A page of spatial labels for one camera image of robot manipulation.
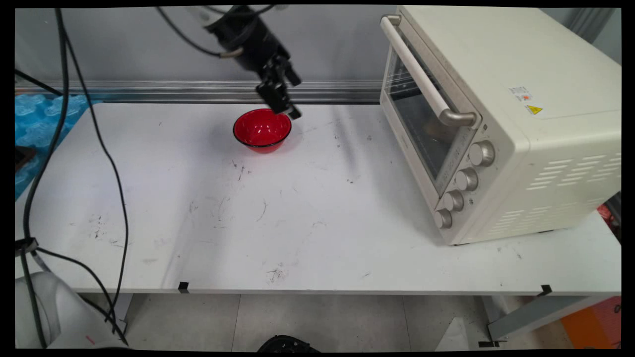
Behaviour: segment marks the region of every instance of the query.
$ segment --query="toaster oven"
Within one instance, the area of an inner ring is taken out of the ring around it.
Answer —
[[[380,103],[448,244],[578,224],[621,189],[622,67],[536,8],[399,6]]]

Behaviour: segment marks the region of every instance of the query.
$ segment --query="black clip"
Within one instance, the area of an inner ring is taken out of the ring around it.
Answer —
[[[38,247],[37,239],[34,237],[28,237],[24,239],[18,239],[15,241],[15,257],[19,257],[22,254],[22,248],[25,253],[33,252]]]

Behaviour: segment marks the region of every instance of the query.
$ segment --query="table leg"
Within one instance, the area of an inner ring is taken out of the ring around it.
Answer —
[[[503,297],[483,297],[492,341],[505,341],[606,300],[606,296],[541,296],[507,313]]]
[[[128,323],[126,322],[126,315],[128,314],[128,308],[132,301],[133,293],[120,293],[117,298],[117,304],[115,304],[115,316],[117,316],[117,326],[125,334]]]

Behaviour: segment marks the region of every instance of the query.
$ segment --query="red bowl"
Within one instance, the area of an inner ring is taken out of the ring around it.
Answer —
[[[289,133],[289,117],[286,114],[274,114],[271,109],[246,112],[234,123],[236,140],[262,154],[280,147]]]

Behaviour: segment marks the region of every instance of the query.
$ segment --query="black cable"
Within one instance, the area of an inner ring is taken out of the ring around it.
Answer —
[[[126,337],[123,335],[123,332],[121,331],[121,329],[119,328],[119,326],[117,325],[117,323],[115,321],[112,320],[112,318],[110,317],[110,315],[108,313],[106,313],[106,311],[104,311],[104,309],[102,309],[99,305],[97,305],[96,303],[88,300],[85,297],[81,297],[82,300],[84,300],[85,303],[87,303],[88,305],[90,305],[91,307],[93,307],[95,310],[99,311],[102,315],[104,315],[104,317],[106,317],[106,319],[108,320],[108,322],[112,323],[112,327],[114,327],[115,331],[117,332],[117,334],[119,335],[119,338],[123,341],[123,343],[126,344],[126,346],[128,345],[128,341],[126,340]]]
[[[181,30],[178,29],[178,27],[172,22],[172,20],[170,20],[170,18],[166,15],[166,13],[159,6],[155,6],[154,8],[157,9],[157,11],[163,17],[163,20],[165,20],[165,22],[168,23],[168,25],[172,28],[172,30],[174,30],[174,32],[176,32],[177,35],[179,37],[181,37],[181,39],[183,41],[185,41],[190,46],[194,47],[195,49],[197,49],[197,50],[199,50],[199,51],[201,51],[201,52],[203,52],[203,53],[205,53],[207,55],[220,58],[220,53],[219,52],[212,52],[212,51],[206,50],[203,47],[200,47],[196,43],[192,42],[192,40],[190,40],[189,38],[187,38],[187,36],[185,36],[183,34],[183,32],[181,32]]]
[[[215,13],[219,13],[219,14],[221,14],[223,16],[227,16],[227,17],[253,17],[253,16],[258,16],[261,13],[265,13],[265,12],[273,9],[274,6],[275,5],[267,5],[267,6],[265,6],[264,8],[262,8],[262,9],[260,9],[258,11],[254,11],[254,12],[251,12],[251,13],[240,13],[240,12],[231,12],[231,11],[225,12],[225,11],[221,11],[221,10],[212,8],[211,6],[208,6],[208,5],[203,5],[203,7],[206,8],[207,10],[210,10],[210,11],[215,12]]]
[[[33,290],[33,282],[31,281],[31,275],[29,274],[29,265],[27,264],[27,254],[24,247],[22,247],[20,260],[22,261],[22,270],[24,270],[24,280],[27,283],[27,289],[29,291],[29,299],[31,300],[31,310],[33,310],[33,315],[36,321],[37,338],[39,339],[40,345],[42,346],[42,348],[46,348],[46,339],[44,338],[44,330],[42,329],[42,321],[40,320],[39,309],[37,308],[36,293]]]
[[[65,40],[65,32],[64,26],[62,22],[62,11],[59,8],[55,8],[55,18],[57,19],[57,32],[60,38],[60,56],[62,58],[62,79],[63,79],[63,100],[62,100],[62,111],[60,113],[60,120],[57,123],[57,128],[55,128],[55,132],[53,133],[53,138],[51,139],[51,145],[48,148],[48,153],[42,163],[42,167],[37,172],[37,175],[33,178],[33,184],[29,189],[29,195],[27,196],[27,201],[24,204],[24,216],[22,217],[22,227],[24,229],[24,236],[26,238],[31,238],[31,230],[29,227],[29,219],[31,215],[31,204],[33,204],[33,196],[36,193],[37,185],[39,184],[40,179],[42,178],[42,174],[46,170],[46,166],[48,165],[48,161],[51,159],[53,155],[53,151],[55,150],[55,145],[57,144],[57,139],[60,137],[60,133],[62,132],[62,128],[64,127],[64,120],[66,120],[66,109],[69,106],[69,69],[68,63],[66,62],[66,40]]]
[[[84,77],[81,75],[81,71],[79,70],[79,63],[77,62],[77,57],[75,56],[75,51],[73,50],[73,46],[70,43],[70,38],[68,33],[66,32],[66,28],[64,28],[64,23],[62,23],[62,29],[64,31],[64,37],[66,38],[66,44],[69,47],[70,57],[73,60],[73,64],[75,65],[75,70],[77,71],[77,77],[79,78],[79,82],[81,83],[81,88],[84,90],[84,95],[86,95],[86,99],[88,101],[88,106],[90,108],[90,115],[93,118],[93,126],[95,127],[95,133],[97,134],[97,139],[99,140],[99,144],[102,146],[102,150],[104,154],[108,157],[110,161],[110,165],[112,165],[112,170],[115,173],[115,178],[117,178],[117,187],[119,188],[119,199],[121,200],[121,210],[123,211],[123,220],[125,225],[125,241],[123,246],[123,256],[121,257],[121,270],[119,271],[119,281],[117,282],[117,290],[115,291],[115,297],[112,300],[112,305],[110,306],[110,312],[112,313],[112,318],[114,318],[114,305],[117,304],[117,299],[119,298],[119,291],[121,289],[121,281],[123,279],[123,270],[126,263],[126,253],[128,252],[128,213],[126,212],[126,202],[123,197],[123,188],[121,186],[121,179],[119,178],[119,172],[117,171],[117,166],[115,165],[112,156],[106,149],[104,145],[104,140],[102,139],[102,134],[99,131],[99,125],[97,125],[97,117],[95,116],[95,110],[93,108],[93,101],[90,99],[90,95],[88,95],[88,89],[86,88],[86,83],[84,82]]]
[[[61,96],[62,96],[62,92],[61,92],[61,91],[58,91],[57,89],[55,89],[55,88],[53,88],[53,87],[47,86],[46,84],[44,84],[44,83],[42,83],[42,82],[38,81],[37,79],[35,79],[35,78],[31,77],[30,75],[28,75],[28,74],[26,74],[26,73],[24,73],[24,72],[22,72],[22,71],[20,71],[20,70],[18,70],[18,69],[15,69],[14,74],[15,74],[16,76],[18,76],[18,77],[21,77],[21,78],[23,78],[23,79],[26,79],[27,81],[29,81],[29,82],[33,83],[34,85],[36,85],[36,86],[38,86],[38,87],[40,87],[40,88],[42,88],[42,89],[44,89],[44,90],[48,90],[48,91],[49,91],[49,92],[51,92],[52,94],[55,94],[55,95],[57,95],[57,96],[59,96],[59,97],[61,97]]]
[[[99,280],[99,278],[97,277],[95,272],[93,272],[86,264],[80,262],[79,260],[75,260],[73,258],[66,257],[65,255],[62,255],[62,254],[53,253],[53,252],[51,252],[49,250],[46,250],[44,248],[37,247],[36,250],[38,252],[42,252],[44,254],[48,254],[48,255],[51,255],[51,256],[56,257],[56,258],[66,260],[67,262],[75,263],[75,264],[81,266],[82,268],[84,268],[86,271],[88,271],[93,276],[95,281],[97,281],[97,284],[99,285],[99,288],[102,289],[102,292],[106,296],[106,300],[108,301],[108,306],[110,307],[110,310],[112,311],[112,314],[111,314],[112,315],[112,319],[117,321],[117,318],[115,317],[114,304],[113,304],[112,300],[110,299],[110,295],[108,295],[108,292],[106,291],[106,288],[104,288],[104,284],[102,284],[102,281]]]
[[[69,105],[69,72],[68,72],[68,63],[66,62],[66,40],[64,36],[64,28],[62,25],[62,11],[59,8],[55,8],[55,18],[57,20],[57,33],[60,39],[60,56],[62,62],[62,78],[63,78],[63,100],[62,100],[62,112],[60,114],[60,120],[57,123],[57,127],[55,128],[55,132],[53,133],[53,138],[51,138],[51,144],[48,148],[48,153],[42,163],[42,167],[37,172],[37,175],[33,178],[33,183],[31,184],[31,188],[29,189],[29,195],[27,196],[27,201],[24,204],[24,216],[22,218],[22,228],[24,229],[25,238],[31,238],[31,231],[29,227],[29,219],[31,213],[31,204],[33,203],[33,196],[35,196],[37,185],[39,184],[40,179],[42,178],[42,174],[48,165],[48,161],[51,159],[53,155],[53,151],[55,150],[55,144],[60,137],[60,133],[62,132],[62,128],[64,127],[64,120],[66,119],[66,110]],[[22,260],[22,269],[24,270],[24,280],[27,283],[27,288],[29,289],[29,299],[31,302],[31,308],[33,310],[33,315],[36,321],[36,329],[37,336],[40,340],[40,344],[42,348],[46,348],[46,341],[44,340],[44,332],[42,330],[42,323],[39,318],[39,309],[37,308],[37,301],[35,300],[35,292],[33,291],[33,282],[31,281],[31,276],[29,273],[29,266],[26,262],[26,253],[24,247],[22,248],[22,253],[20,254],[20,258]]]

